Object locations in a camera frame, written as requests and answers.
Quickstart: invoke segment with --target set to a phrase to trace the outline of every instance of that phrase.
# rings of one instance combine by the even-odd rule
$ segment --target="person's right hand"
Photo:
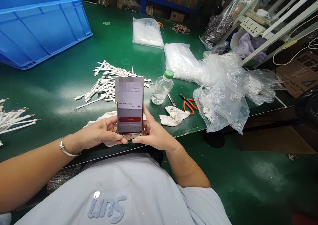
[[[137,136],[132,140],[133,143],[142,143],[151,145],[159,150],[173,151],[180,143],[174,139],[150,114],[145,104],[143,105],[143,111],[147,120],[143,122],[145,131],[142,136]]]

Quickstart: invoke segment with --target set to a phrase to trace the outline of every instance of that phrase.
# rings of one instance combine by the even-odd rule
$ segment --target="electrical outlet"
[[[244,19],[244,21],[241,23],[241,27],[253,37],[258,37],[266,30],[264,27],[249,17]]]

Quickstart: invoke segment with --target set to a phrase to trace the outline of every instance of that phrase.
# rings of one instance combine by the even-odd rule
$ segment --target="phone screen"
[[[117,131],[141,133],[144,78],[116,78]]]

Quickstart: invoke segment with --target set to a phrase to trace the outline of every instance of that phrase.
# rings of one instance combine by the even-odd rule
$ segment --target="blue shelf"
[[[141,5],[141,13],[142,14],[146,14],[147,1],[155,2],[155,3],[161,4],[161,5],[167,6],[167,7],[171,7],[171,8],[177,9],[177,10],[182,11],[182,12],[187,12],[187,13],[194,13],[195,12],[195,9],[187,8],[185,6],[181,6],[181,5],[178,5],[178,4],[173,3],[173,2],[168,2],[166,0],[139,0],[139,4]]]

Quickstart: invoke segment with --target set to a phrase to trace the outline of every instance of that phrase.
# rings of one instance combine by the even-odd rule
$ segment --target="green floor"
[[[232,137],[220,149],[209,146],[201,132],[177,138],[208,176],[233,225],[293,224],[292,213],[316,214],[317,155],[242,151]],[[170,175],[165,157],[162,167]],[[12,224],[29,209],[15,212]]]

